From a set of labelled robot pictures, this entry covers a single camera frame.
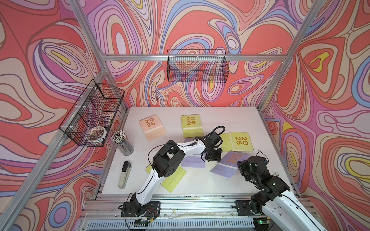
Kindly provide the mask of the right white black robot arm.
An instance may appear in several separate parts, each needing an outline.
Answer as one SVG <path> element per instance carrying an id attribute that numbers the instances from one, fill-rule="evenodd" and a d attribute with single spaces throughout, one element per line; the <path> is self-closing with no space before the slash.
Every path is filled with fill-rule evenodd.
<path id="1" fill-rule="evenodd" d="M 259 192 L 249 201 L 236 201 L 239 216 L 265 215 L 284 231 L 325 231 L 321 223 L 301 204 L 290 187 L 267 169 L 265 157 L 251 156 L 237 162 L 241 175 Z"/>

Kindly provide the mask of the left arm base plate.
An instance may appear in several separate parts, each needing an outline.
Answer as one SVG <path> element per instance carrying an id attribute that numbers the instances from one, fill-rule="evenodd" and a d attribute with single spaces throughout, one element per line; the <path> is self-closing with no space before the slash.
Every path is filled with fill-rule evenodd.
<path id="1" fill-rule="evenodd" d="M 160 215 L 161 202 L 150 201 L 144 206 L 138 202 L 124 202 L 118 209 L 121 210 L 121 217 L 125 218 L 156 218 Z"/>

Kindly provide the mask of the pink 2026 calendar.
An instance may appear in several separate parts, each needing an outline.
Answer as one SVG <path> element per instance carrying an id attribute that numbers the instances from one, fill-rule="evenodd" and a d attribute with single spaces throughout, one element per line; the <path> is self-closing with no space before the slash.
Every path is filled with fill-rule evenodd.
<path id="1" fill-rule="evenodd" d="M 139 120 L 139 124 L 148 141 L 157 139 L 167 133 L 157 114 Z"/>

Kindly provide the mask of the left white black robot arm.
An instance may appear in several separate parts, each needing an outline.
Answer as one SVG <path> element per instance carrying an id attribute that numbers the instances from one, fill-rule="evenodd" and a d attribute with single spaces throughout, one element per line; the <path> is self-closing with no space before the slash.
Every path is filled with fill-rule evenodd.
<path id="1" fill-rule="evenodd" d="M 152 170 L 142 188 L 137 193 L 133 193 L 130 202 L 139 207 L 147 205 L 154 194 L 155 189 L 171 176 L 187 156 L 200 154 L 203 162 L 221 161 L 223 140 L 221 134 L 225 131 L 224 126 L 218 126 L 209 134 L 203 137 L 196 137 L 193 141 L 177 143 L 169 140 L 160 145 L 160 150 L 154 155 L 149 163 Z"/>

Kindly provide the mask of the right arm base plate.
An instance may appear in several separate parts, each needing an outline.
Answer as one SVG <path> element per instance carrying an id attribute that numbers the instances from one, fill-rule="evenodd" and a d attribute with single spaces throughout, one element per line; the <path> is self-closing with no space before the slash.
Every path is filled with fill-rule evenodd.
<path id="1" fill-rule="evenodd" d="M 235 205 L 231 207 L 237 211 L 238 216 L 259 216 L 260 213 L 254 213 L 250 205 L 250 200 L 236 200 Z"/>

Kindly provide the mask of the purple calendar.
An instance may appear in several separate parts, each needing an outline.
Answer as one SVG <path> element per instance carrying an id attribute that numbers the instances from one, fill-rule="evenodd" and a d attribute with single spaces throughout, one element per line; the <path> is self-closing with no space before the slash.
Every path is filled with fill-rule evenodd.
<path id="1" fill-rule="evenodd" d="M 201 159 L 201 154 L 204 151 L 204 145 L 199 145 L 196 140 L 185 138 L 186 144 L 196 143 L 194 147 L 186 147 L 184 149 L 185 157 L 181 162 L 181 167 L 205 168 L 206 163 Z"/>
<path id="2" fill-rule="evenodd" d="M 230 179 L 239 170 L 237 163 L 247 160 L 249 156 L 248 153 L 230 151 L 211 169 L 211 173 Z"/>

